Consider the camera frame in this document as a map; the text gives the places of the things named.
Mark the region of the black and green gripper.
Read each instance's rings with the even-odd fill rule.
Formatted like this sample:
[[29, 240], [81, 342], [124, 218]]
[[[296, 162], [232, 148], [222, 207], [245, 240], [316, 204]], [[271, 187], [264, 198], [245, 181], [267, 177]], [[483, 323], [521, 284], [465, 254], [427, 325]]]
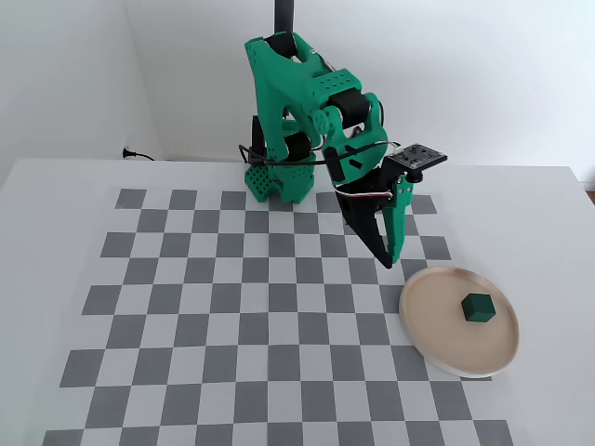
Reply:
[[[405, 165], [384, 159], [363, 177], [335, 183], [345, 222], [386, 269], [399, 259], [405, 237], [405, 210], [413, 198], [413, 185], [403, 174]], [[382, 210], [387, 239], [379, 232], [376, 212]]]

